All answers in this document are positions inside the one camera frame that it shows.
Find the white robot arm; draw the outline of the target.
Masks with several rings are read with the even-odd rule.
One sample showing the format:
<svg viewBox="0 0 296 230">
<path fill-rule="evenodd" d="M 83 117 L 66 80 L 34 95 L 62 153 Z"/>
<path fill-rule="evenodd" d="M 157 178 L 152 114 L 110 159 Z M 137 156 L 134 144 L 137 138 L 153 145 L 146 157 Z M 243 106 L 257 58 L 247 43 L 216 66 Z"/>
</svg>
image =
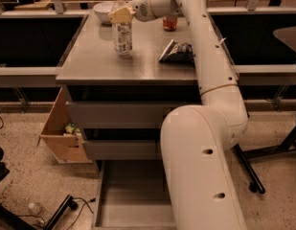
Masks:
<svg viewBox="0 0 296 230">
<path fill-rule="evenodd" d="M 185 17 L 192 37 L 199 105 L 171 111 L 161 127 L 161 153 L 177 230 L 247 230 L 224 152 L 248 124 L 238 76 L 207 0 L 132 0 L 112 22 Z"/>
</svg>

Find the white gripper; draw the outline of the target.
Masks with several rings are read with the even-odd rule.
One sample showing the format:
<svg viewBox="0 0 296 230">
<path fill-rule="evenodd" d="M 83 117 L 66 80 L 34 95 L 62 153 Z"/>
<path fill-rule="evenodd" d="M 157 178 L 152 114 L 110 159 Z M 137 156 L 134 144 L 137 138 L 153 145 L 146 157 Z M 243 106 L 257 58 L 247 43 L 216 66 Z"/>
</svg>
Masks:
<svg viewBox="0 0 296 230">
<path fill-rule="evenodd" d="M 175 0 L 131 0 L 129 6 L 111 11 L 108 16 L 112 24 L 129 23 L 133 17 L 146 22 L 164 16 L 177 17 L 180 10 Z"/>
</svg>

